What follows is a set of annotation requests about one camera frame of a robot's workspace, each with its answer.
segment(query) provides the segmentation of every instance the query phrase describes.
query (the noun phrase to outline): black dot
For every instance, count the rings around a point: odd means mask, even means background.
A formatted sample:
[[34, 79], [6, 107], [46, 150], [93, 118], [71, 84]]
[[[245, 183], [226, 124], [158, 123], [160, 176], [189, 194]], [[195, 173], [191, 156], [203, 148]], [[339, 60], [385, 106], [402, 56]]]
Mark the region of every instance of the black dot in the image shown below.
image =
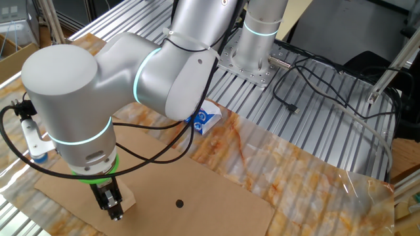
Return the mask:
[[182, 208], [184, 206], [184, 202], [182, 200], [177, 200], [175, 204], [178, 208]]

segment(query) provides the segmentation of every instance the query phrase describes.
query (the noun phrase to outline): orange marble pattern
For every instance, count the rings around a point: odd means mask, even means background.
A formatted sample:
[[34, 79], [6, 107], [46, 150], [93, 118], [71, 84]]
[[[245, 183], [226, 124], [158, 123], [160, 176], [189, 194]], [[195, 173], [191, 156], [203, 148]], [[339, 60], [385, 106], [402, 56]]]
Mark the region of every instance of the orange marble pattern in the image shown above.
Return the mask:
[[[104, 42], [88, 35], [76, 45], [95, 54]], [[20, 99], [20, 80], [0, 90], [3, 107]], [[197, 132], [188, 156], [268, 201], [275, 209], [267, 236], [392, 235], [393, 187], [373, 178], [335, 168], [251, 121], [219, 106], [222, 119], [204, 136]], [[140, 104], [129, 104], [115, 117], [150, 126], [171, 124]], [[26, 150], [20, 123], [11, 112], [5, 126], [19, 150]], [[181, 130], [145, 130], [164, 143]], [[182, 151], [187, 132], [174, 146]], [[51, 235], [102, 235], [33, 188], [41, 176], [0, 141], [0, 193]], [[50, 167], [59, 156], [50, 153]]]

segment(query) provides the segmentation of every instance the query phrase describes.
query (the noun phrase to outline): white bracket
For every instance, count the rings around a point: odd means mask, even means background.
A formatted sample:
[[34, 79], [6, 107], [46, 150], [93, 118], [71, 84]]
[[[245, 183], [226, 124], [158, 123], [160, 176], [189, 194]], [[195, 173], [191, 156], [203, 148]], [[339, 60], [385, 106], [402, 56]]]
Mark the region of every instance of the white bracket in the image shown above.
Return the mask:
[[26, 119], [20, 125], [24, 131], [25, 140], [32, 158], [40, 158], [47, 152], [55, 149], [53, 141], [42, 140], [41, 132], [35, 121]]

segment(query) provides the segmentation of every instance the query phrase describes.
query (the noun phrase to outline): black plug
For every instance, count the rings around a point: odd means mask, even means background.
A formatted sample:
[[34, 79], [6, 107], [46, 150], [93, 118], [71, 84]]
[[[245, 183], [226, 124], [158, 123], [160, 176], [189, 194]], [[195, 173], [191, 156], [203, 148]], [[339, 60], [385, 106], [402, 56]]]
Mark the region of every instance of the black plug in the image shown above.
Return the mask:
[[14, 114], [20, 116], [20, 121], [23, 121], [31, 118], [32, 115], [36, 115], [37, 111], [31, 100], [23, 100], [14, 104]]
[[288, 108], [288, 110], [289, 110], [289, 111], [292, 111], [292, 112], [294, 112], [294, 113], [296, 113], [296, 114], [298, 114], [298, 113], [300, 112], [300, 109], [299, 109], [299, 108], [297, 108], [297, 106], [295, 106], [295, 105], [293, 105], [293, 104], [289, 104], [289, 105], [287, 106], [287, 108]]

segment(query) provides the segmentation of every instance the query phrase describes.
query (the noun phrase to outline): blue and white box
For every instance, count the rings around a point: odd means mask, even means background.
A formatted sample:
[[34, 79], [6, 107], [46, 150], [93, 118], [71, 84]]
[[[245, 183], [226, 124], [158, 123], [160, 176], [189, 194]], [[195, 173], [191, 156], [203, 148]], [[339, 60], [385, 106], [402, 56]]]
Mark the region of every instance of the blue and white box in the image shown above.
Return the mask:
[[194, 119], [194, 128], [200, 134], [205, 134], [222, 118], [222, 112], [214, 103], [204, 100], [197, 117]]

